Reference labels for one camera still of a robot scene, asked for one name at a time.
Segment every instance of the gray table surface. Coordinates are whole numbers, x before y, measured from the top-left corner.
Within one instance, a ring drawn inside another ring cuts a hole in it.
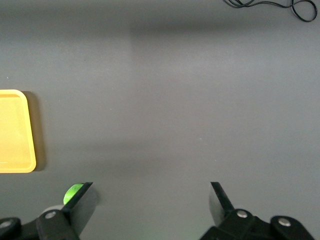
[[[83,240],[197,240],[219,181],[320,239],[319,22],[222,0],[1,1],[0,89],[27,95],[37,169],[0,175],[0,217],[92,181]]]

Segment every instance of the metal bolt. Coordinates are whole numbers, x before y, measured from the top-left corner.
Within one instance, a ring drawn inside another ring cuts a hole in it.
[[[285,226],[285,227],[290,227],[291,226],[291,223],[289,222],[289,220],[285,219],[283,217],[279,218],[278,223],[280,223],[282,226]]]
[[[48,212],[44,218],[45,219],[52,219],[57,213],[55,211],[51,211],[51,212]]]
[[[12,221],[4,221],[3,223],[0,224],[0,229],[4,229],[6,227],[9,227],[12,224]]]
[[[238,217],[243,218],[243,219],[246,219],[248,217],[248,214],[243,210],[237,211],[236,214],[238,215]]]

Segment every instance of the green ball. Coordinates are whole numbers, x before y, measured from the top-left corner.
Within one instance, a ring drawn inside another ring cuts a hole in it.
[[[80,188],[82,188],[84,184],[83,183],[76,183],[72,187],[69,188],[68,191],[66,191],[64,198],[63,198],[63,204],[66,205],[73,196],[79,191]]]

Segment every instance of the cable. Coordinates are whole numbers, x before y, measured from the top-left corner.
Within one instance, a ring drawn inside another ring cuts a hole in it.
[[[279,8],[283,8],[283,9],[292,8],[292,11],[296,15],[296,17],[298,19],[300,19],[301,21],[306,22],[306,23],[312,22],[313,20],[316,19],[317,15],[318,15],[317,6],[312,0],[299,0],[299,1],[296,1],[296,2],[295,2],[295,0],[291,0],[291,4],[290,5],[282,5],[282,4],[279,4],[279,3],[274,2],[274,1],[259,1],[259,2],[255,2],[255,0],[250,0],[247,3],[242,3],[240,0],[224,0],[224,1],[228,5],[230,5],[231,7],[235,8],[235,9],[249,8],[249,7],[253,7],[253,6],[256,6],[256,5],[260,5],[260,4],[273,5],[273,6],[277,6]],[[307,19],[301,17],[296,11],[295,5],[298,4],[298,3],[303,3],[303,2],[310,3],[312,5],[312,7],[313,7],[314,15],[313,15],[313,18],[311,20],[307,20]]]

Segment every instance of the yellow tray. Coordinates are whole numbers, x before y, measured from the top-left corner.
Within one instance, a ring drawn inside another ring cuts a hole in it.
[[[26,96],[0,90],[0,173],[29,173],[36,167]]]

